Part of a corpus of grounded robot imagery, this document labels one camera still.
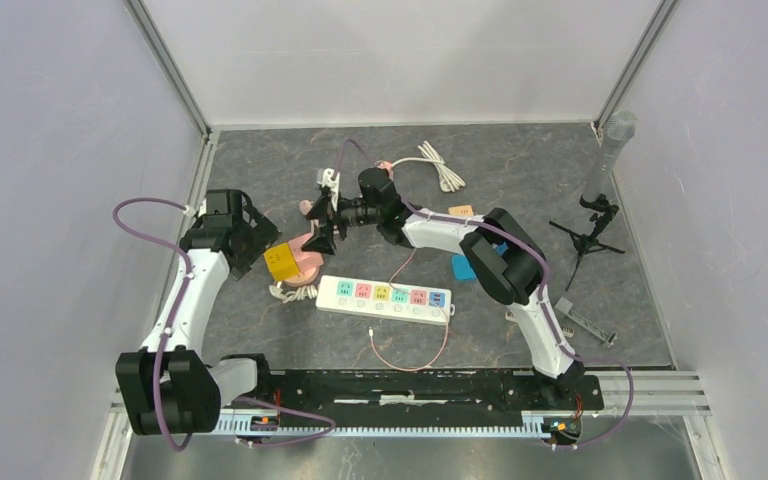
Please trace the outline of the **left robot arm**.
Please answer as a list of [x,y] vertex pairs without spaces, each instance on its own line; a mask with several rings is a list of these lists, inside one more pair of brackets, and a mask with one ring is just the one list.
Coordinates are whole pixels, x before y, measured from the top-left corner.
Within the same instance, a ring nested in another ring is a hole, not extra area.
[[175,436],[212,431],[223,407],[241,399],[250,407],[266,405],[274,381],[262,354],[231,354],[209,365],[202,359],[207,325],[219,291],[239,280],[279,238],[277,227],[238,189],[214,189],[196,206],[170,201],[191,219],[177,241],[128,226],[122,201],[114,223],[126,233],[166,247],[177,258],[173,285],[153,327],[134,351],[119,355],[115,376],[133,432]]

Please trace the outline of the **light blue plug adapter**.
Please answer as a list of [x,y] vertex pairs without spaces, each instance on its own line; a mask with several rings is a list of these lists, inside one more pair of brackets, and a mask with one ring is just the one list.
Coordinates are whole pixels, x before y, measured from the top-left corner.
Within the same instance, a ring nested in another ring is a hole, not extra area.
[[453,276],[457,281],[472,281],[477,278],[476,273],[464,255],[453,255],[451,258],[451,268]]

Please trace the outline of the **tan cube adapter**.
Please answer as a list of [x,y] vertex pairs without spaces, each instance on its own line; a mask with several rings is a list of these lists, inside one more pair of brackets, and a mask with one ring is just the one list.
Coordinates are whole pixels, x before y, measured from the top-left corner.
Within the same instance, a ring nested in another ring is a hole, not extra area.
[[474,210],[471,205],[457,205],[450,207],[448,213],[457,217],[470,217],[474,215]]

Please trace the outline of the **large white power strip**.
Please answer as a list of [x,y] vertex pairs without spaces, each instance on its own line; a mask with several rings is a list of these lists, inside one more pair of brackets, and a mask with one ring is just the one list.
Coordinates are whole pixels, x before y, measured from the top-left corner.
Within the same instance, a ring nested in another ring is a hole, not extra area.
[[321,277],[315,306],[325,312],[440,327],[455,313],[448,289],[331,275]]

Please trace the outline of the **pink round socket stack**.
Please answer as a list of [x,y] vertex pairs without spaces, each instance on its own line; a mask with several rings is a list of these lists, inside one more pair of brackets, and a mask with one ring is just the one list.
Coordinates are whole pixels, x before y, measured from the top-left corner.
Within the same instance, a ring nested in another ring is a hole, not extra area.
[[282,280],[283,284],[290,288],[299,288],[311,285],[319,275],[324,259],[321,254],[304,252],[300,257],[295,257],[298,273]]

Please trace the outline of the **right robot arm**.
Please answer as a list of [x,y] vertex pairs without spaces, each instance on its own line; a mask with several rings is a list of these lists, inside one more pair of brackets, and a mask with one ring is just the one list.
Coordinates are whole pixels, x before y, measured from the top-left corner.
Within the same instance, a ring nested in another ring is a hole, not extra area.
[[463,255],[484,292],[506,306],[519,326],[539,378],[540,400],[562,408],[577,396],[585,366],[562,335],[549,302],[550,268],[506,210],[459,217],[415,206],[397,192],[388,172],[376,167],[359,174],[361,194],[354,199],[340,194],[334,169],[321,171],[317,183],[320,196],[306,215],[317,225],[303,250],[332,255],[349,228],[373,225],[391,245]]

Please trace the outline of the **yellow cube adapter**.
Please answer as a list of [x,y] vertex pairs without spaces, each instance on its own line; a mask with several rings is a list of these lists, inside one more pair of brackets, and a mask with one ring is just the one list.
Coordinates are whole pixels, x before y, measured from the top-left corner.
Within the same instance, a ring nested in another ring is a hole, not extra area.
[[283,282],[300,274],[300,268],[288,242],[268,248],[263,253],[263,258],[275,282]]

